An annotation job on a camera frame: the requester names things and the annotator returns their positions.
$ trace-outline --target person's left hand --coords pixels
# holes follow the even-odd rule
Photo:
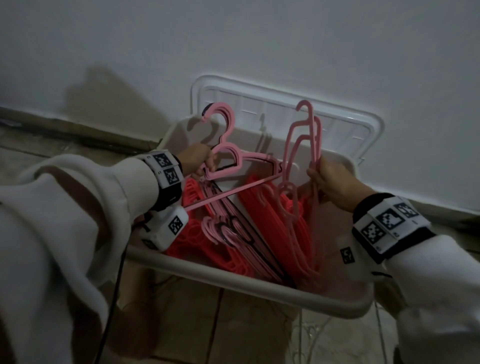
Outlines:
[[[183,152],[177,154],[183,168],[183,176],[202,177],[204,171],[200,166],[205,163],[209,171],[215,171],[215,155],[209,146],[201,143],[193,144]]]

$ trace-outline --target white wall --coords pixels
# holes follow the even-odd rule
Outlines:
[[[0,106],[141,138],[216,73],[373,112],[364,180],[480,210],[478,0],[0,0]]]

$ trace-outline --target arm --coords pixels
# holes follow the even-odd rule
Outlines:
[[[177,157],[185,175],[213,167],[204,145]],[[19,182],[0,186],[0,362],[91,363],[108,316],[97,287],[133,220],[168,196],[136,158],[108,168],[57,156]]]
[[[353,213],[352,232],[362,247],[372,246],[356,228],[357,223],[375,220],[378,212],[369,212],[381,210],[384,200],[393,195],[377,194],[343,166],[324,158],[319,171],[307,173],[334,204]],[[393,276],[408,305],[397,321],[402,360],[476,363],[480,354],[480,265],[452,238],[436,236],[427,227],[400,237],[384,258],[369,256],[373,264],[374,259],[382,263]]]

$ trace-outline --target white sleeve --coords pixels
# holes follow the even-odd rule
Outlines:
[[[409,306],[397,319],[403,362],[478,363],[480,264],[451,237],[440,235],[385,266]]]
[[[155,203],[156,178],[134,158],[108,168],[62,155],[19,183],[0,186],[0,363],[94,357],[89,340],[108,317],[97,286],[117,271],[133,220]]]

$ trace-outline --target floor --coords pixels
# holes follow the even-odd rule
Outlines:
[[[62,153],[103,165],[126,157],[0,126],[0,184]],[[155,297],[160,339],[144,364],[387,364],[397,345],[395,321],[376,303],[364,317],[344,320],[162,275]]]

